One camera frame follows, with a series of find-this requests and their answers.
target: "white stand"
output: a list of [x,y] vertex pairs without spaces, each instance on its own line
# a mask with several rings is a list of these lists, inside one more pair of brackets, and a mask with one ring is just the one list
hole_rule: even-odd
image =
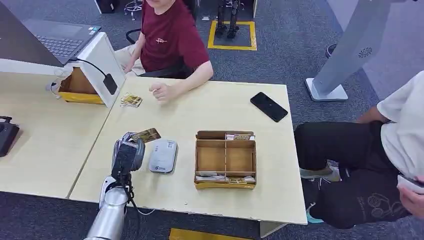
[[274,221],[260,221],[259,222],[259,231],[260,238],[263,239],[270,234],[280,230],[282,227],[286,226],[288,223],[274,222]]
[[111,108],[117,98],[126,77],[121,65],[115,58],[115,51],[104,32],[99,32],[78,54],[79,59],[89,61],[103,70],[106,74],[111,74],[117,85],[115,93],[112,95],[106,88],[103,80],[105,77],[93,66],[85,62],[70,62],[64,67],[41,65],[30,62],[0,59],[0,72],[22,73],[36,75],[51,75],[60,78],[68,77],[73,67],[78,67],[90,81],[97,94],[104,104]]
[[391,4],[405,1],[359,0],[331,57],[315,78],[305,81],[313,101],[348,99],[340,84],[377,54]]

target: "logo on shirt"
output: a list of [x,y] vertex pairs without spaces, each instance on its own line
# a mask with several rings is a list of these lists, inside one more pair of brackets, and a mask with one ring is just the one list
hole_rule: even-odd
[[162,38],[157,38],[156,42],[157,42],[157,44],[163,44],[163,43],[168,42],[168,41],[165,41]]

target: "drawing on pants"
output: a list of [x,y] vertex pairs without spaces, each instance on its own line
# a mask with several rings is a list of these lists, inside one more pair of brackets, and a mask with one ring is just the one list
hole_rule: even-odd
[[396,201],[390,204],[390,200],[384,195],[373,193],[368,197],[368,204],[373,207],[371,215],[374,218],[384,218],[388,215],[400,215],[404,212],[405,208],[402,203]]

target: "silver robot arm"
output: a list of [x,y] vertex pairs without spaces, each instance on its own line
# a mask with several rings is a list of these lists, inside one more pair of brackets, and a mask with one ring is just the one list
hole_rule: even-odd
[[121,239],[128,202],[123,188],[114,187],[106,192],[100,208],[85,240]]
[[133,134],[127,132],[115,143],[112,174],[103,182],[98,202],[99,212],[84,240],[121,239],[127,203],[133,190],[130,172],[141,167],[145,153],[143,140],[132,141]]

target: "wooden table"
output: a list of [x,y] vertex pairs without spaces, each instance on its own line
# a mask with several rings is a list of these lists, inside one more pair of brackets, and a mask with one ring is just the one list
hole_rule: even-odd
[[[119,101],[114,104],[70,199],[98,202],[103,180],[111,174],[115,141],[126,132],[156,128],[164,139],[177,142],[176,168],[170,175],[150,172],[152,144],[146,144],[143,164],[132,173],[138,207],[257,220],[262,237],[287,223],[307,224],[291,116],[275,123],[250,103],[252,96],[264,92],[290,111],[286,86],[210,81],[168,104],[159,103],[148,90],[154,82],[175,81],[127,79],[120,95],[131,92],[143,102],[138,108],[122,107]],[[199,130],[255,133],[255,189],[195,188],[195,135]]]
[[0,115],[20,127],[0,157],[0,191],[68,197],[102,129],[110,109],[56,99],[46,91],[55,79],[0,72]]

